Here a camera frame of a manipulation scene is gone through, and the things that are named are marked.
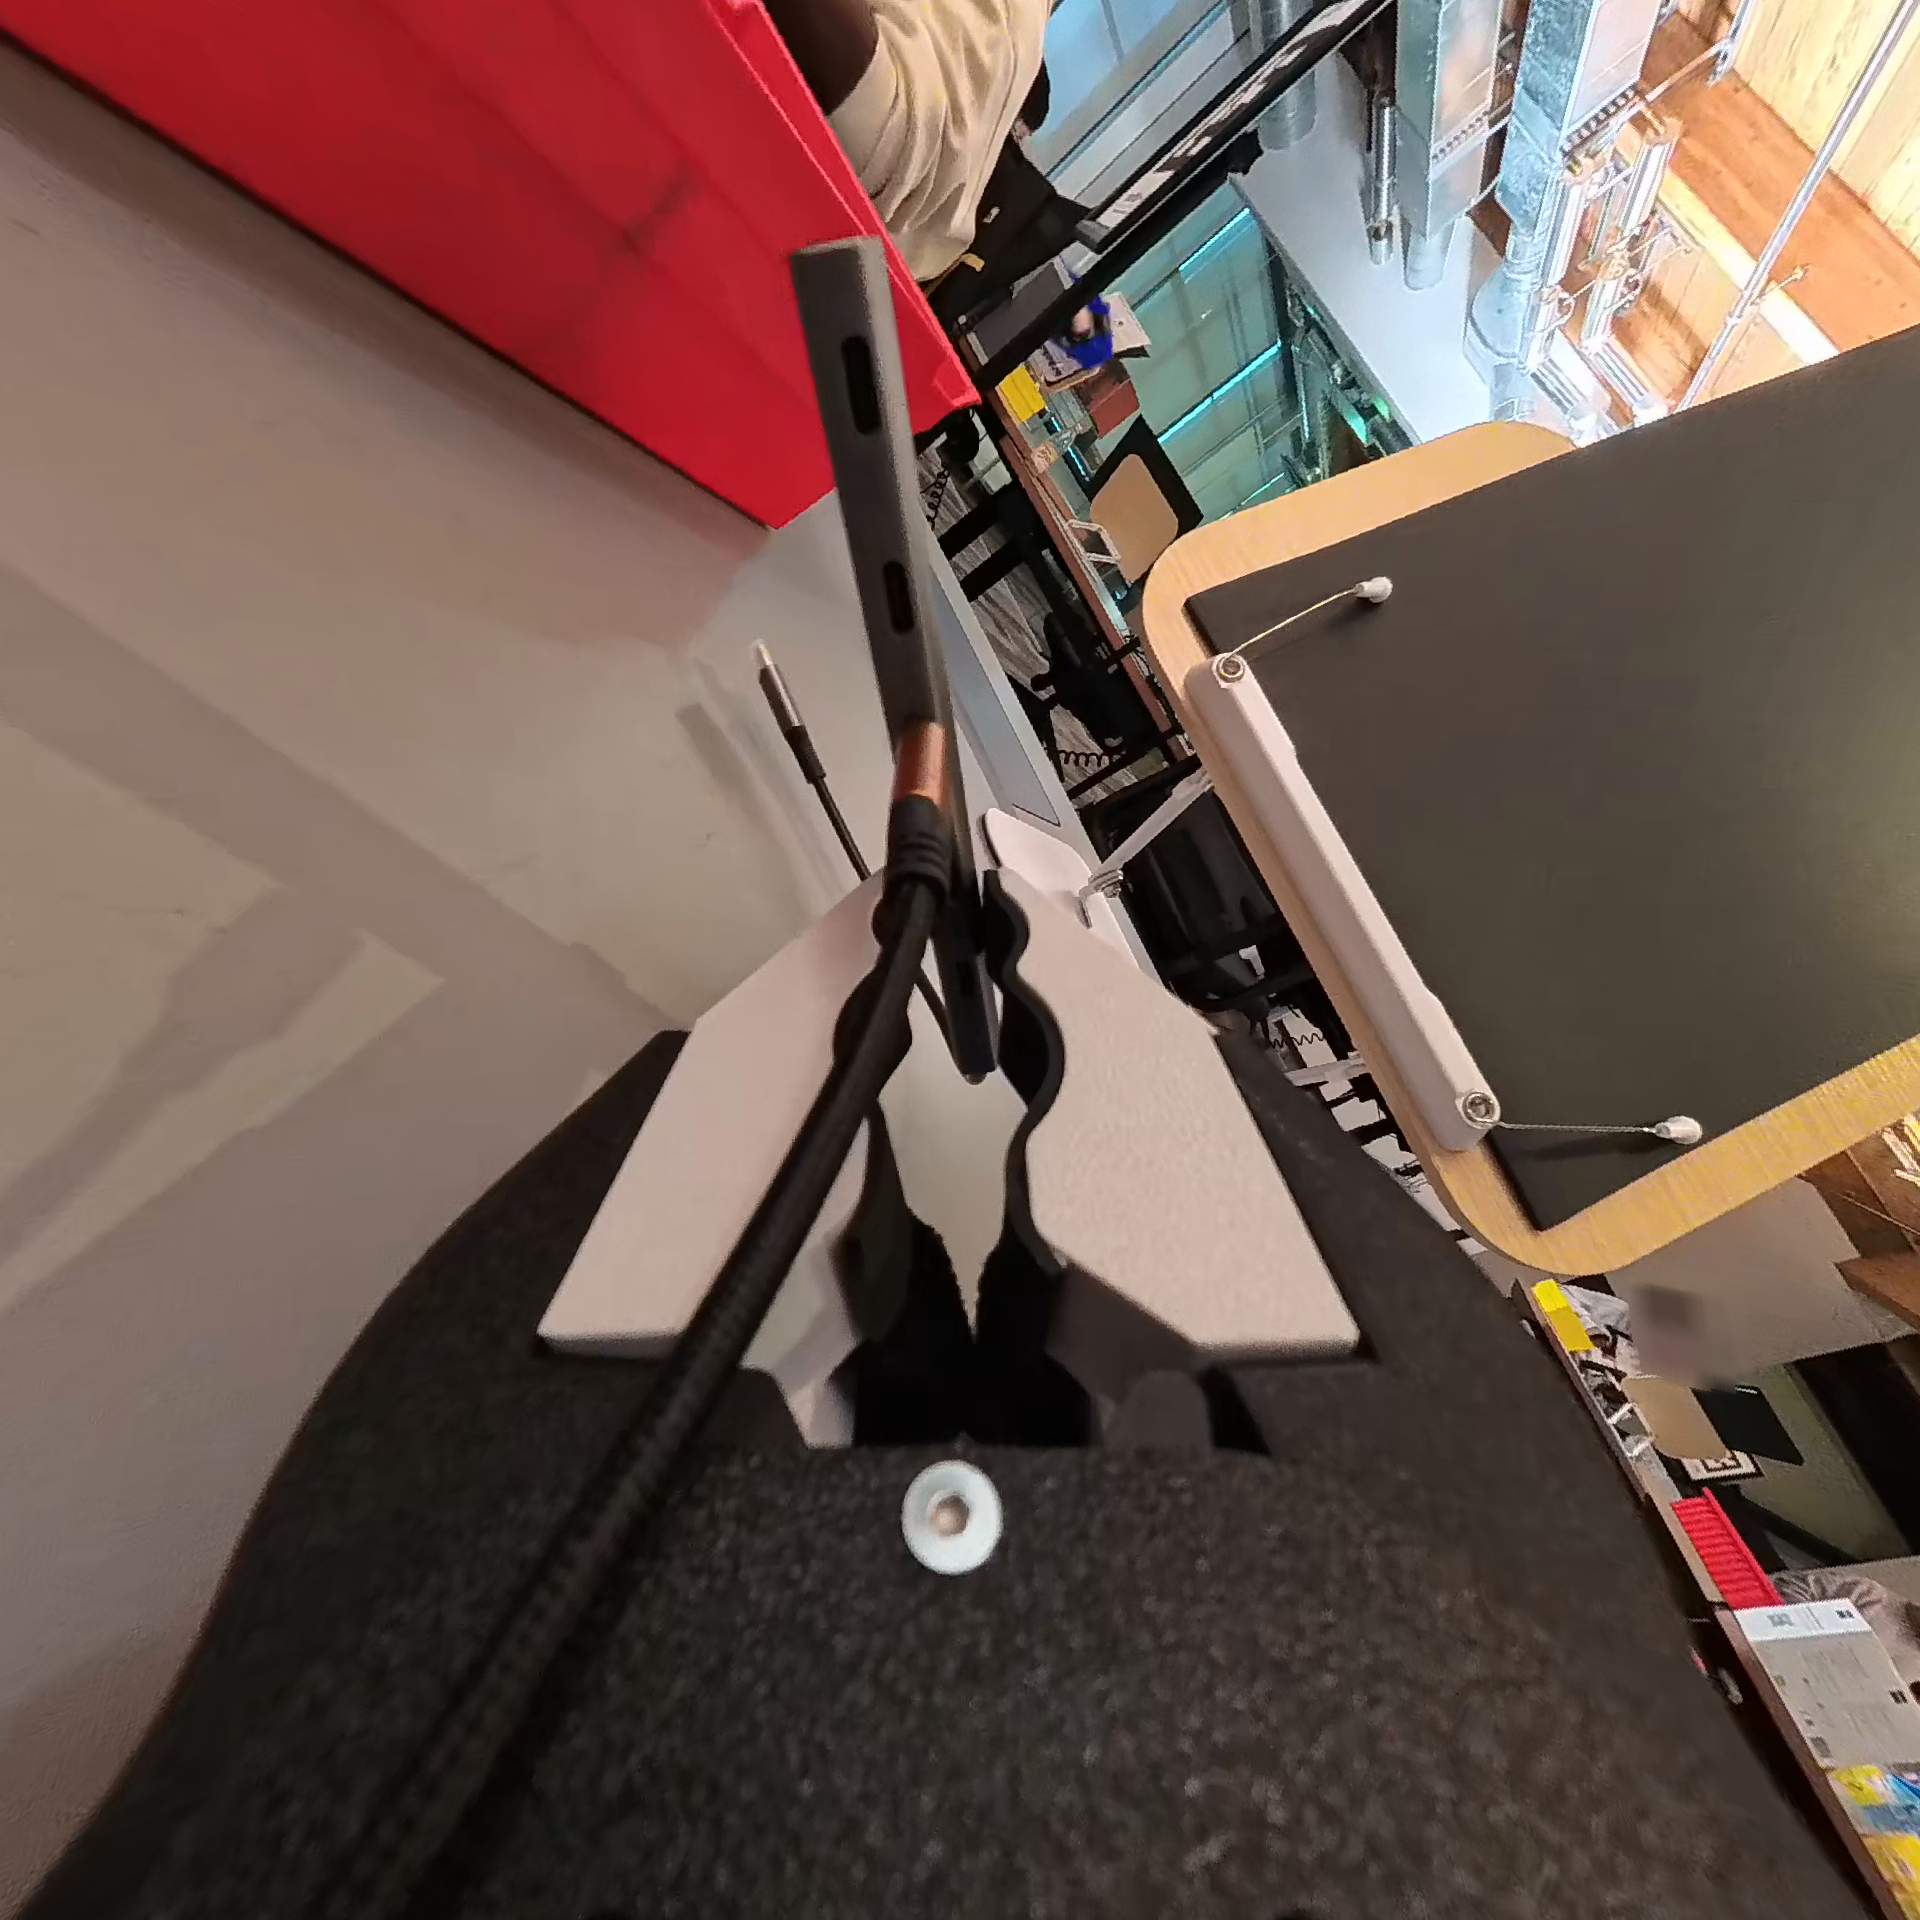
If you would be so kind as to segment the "grey USB hub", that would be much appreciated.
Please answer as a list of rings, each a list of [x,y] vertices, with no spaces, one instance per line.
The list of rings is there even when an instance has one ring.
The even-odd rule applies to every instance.
[[[951,829],[949,902],[930,952],[953,1065],[981,1084],[996,1066],[996,1002],[953,697],[930,616],[928,525],[886,254],[877,237],[840,237],[800,248],[789,271],[886,741],[898,772],[942,804]]]

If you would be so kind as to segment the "white bar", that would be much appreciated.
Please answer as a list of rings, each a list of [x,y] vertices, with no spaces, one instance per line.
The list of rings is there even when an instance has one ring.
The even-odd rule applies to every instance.
[[[1496,1097],[1362,876],[1252,670],[1197,663],[1184,687],[1423,1126],[1447,1152],[1474,1149],[1502,1118]]]

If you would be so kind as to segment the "black panel wooden edge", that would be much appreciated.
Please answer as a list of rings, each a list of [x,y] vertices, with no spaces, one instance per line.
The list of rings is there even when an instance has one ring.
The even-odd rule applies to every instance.
[[[1570,448],[1482,423],[1185,535],[1142,638],[1455,1221],[1615,1273],[1916,1110],[1916,328]],[[1703,1143],[1447,1152],[1260,832],[1188,671],[1248,663],[1512,1120]]]

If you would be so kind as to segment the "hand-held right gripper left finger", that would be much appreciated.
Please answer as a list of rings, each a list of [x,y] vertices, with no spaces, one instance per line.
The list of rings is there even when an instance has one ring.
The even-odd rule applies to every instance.
[[[823,1088],[837,1018],[877,958],[877,901],[880,879],[860,882],[690,1029],[543,1310],[546,1348],[657,1360],[674,1346]],[[854,1440],[847,1365],[896,1326],[914,1238],[876,1110],[744,1357],[816,1448]]]

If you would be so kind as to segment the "silver ventilation duct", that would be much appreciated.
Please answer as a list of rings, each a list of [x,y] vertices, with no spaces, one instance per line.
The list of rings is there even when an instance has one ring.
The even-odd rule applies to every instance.
[[[1660,22],[1660,1],[1532,1],[1494,204],[1505,242],[1470,313],[1470,356],[1500,423],[1532,417],[1536,375],[1565,314],[1562,282],[1593,191]]]
[[[1410,292],[1438,285],[1481,191],[1502,34],[1502,1],[1399,1],[1393,188]]]

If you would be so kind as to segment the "black cable orange plugs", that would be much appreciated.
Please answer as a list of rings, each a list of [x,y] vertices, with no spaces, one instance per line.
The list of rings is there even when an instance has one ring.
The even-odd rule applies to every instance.
[[[366,1845],[309,1914],[401,1914],[462,1829],[556,1662],[581,1637],[633,1535],[656,1516],[685,1450],[703,1432],[861,1121],[901,1065],[920,958],[953,892],[949,733],[906,724],[896,743],[877,954],[831,1031],[831,1063],[765,1194],[668,1356],[657,1380],[592,1476],[512,1609],[469,1669],[429,1740],[390,1790]]]

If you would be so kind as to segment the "grey desk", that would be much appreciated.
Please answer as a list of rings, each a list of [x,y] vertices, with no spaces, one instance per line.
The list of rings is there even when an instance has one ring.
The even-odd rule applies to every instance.
[[[4,1914],[420,1255],[852,873],[777,533],[4,45]]]

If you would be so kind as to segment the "black framed marker sign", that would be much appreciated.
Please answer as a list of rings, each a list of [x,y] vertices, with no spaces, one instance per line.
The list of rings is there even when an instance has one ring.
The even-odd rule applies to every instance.
[[[1386,8],[1386,1],[1305,4],[1252,63],[1223,81],[1175,134],[1119,180],[1076,226],[1076,242],[1105,255],[1119,240],[1138,237],[1180,188],[1194,182],[1220,153],[1256,128],[1268,104]]]

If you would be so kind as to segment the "red plastic bin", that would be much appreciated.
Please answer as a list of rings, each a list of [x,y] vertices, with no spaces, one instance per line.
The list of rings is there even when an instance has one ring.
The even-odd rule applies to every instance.
[[[761,4],[4,1],[1,25],[761,525],[831,488],[797,248],[880,240],[910,433],[976,402]]]

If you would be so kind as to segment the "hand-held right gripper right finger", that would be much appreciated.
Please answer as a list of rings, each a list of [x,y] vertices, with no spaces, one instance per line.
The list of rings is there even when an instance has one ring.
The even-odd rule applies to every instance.
[[[1359,1352],[1214,1025],[1034,882],[982,932],[1018,1118],[976,1303],[976,1438],[1092,1444],[1141,1388]]]

